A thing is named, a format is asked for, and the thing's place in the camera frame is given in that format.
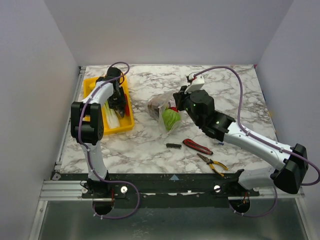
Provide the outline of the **green cabbage toy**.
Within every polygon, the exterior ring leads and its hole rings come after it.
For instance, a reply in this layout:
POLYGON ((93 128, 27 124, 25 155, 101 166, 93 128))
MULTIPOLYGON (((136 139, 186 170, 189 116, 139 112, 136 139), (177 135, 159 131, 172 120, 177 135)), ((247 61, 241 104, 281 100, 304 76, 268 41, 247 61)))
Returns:
POLYGON ((170 131, 174 124, 181 120, 181 116, 178 112, 168 108, 162 113, 162 119, 165 129, 170 131))

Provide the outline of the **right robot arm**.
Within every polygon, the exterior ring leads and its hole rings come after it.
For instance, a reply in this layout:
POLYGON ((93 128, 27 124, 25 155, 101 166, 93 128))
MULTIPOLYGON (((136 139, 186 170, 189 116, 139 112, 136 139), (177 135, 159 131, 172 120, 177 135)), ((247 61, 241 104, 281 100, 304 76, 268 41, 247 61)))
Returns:
POLYGON ((309 168, 303 160, 307 157, 303 145, 282 144, 240 127, 233 117, 215 110, 214 99, 205 90, 191 93, 185 90, 186 86, 182 86, 173 94, 176 108, 186 111, 206 136, 238 146, 269 164, 265 168, 240 170, 238 179, 230 183, 234 195, 241 196, 247 190, 262 187, 277 187, 288 194, 298 193, 309 168))

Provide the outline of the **clear zip top bag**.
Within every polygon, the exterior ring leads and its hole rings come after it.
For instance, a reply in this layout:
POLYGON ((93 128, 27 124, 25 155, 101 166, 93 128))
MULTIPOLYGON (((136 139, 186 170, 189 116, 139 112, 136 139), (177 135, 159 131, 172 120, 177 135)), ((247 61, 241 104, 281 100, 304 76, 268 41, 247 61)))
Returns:
POLYGON ((158 122, 163 134, 168 135, 177 131, 185 122, 185 117, 176 106, 173 90, 158 94, 149 100, 147 111, 158 122))

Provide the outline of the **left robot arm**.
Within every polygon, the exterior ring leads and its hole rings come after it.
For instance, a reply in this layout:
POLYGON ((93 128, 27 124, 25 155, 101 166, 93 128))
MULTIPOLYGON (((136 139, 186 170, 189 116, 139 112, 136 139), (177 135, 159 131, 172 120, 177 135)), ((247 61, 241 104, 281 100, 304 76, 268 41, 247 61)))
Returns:
POLYGON ((97 181, 93 191, 101 198, 107 197, 111 185, 106 182, 108 170, 104 164, 101 140, 104 136, 103 107, 125 116, 127 105, 122 83, 125 76, 117 67, 109 67, 106 75, 99 77, 91 93, 82 101, 71 104, 71 136, 80 144, 89 169, 88 178, 97 181))

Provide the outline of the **purple eggplant toy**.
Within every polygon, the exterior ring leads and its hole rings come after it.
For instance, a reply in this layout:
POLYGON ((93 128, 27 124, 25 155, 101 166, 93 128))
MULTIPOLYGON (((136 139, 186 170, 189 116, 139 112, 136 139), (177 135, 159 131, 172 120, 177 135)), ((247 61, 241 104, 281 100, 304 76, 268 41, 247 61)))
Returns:
POLYGON ((154 118, 155 120, 159 119, 159 112, 160 112, 159 105, 148 104, 147 111, 152 118, 154 118))

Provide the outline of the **grey fish toy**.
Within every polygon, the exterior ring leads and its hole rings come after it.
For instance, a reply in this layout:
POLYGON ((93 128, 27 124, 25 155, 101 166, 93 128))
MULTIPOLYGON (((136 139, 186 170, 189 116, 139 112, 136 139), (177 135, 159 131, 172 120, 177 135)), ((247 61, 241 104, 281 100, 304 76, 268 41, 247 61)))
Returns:
POLYGON ((117 101, 114 104, 114 110, 121 118, 126 115, 126 106, 127 102, 125 100, 117 101))

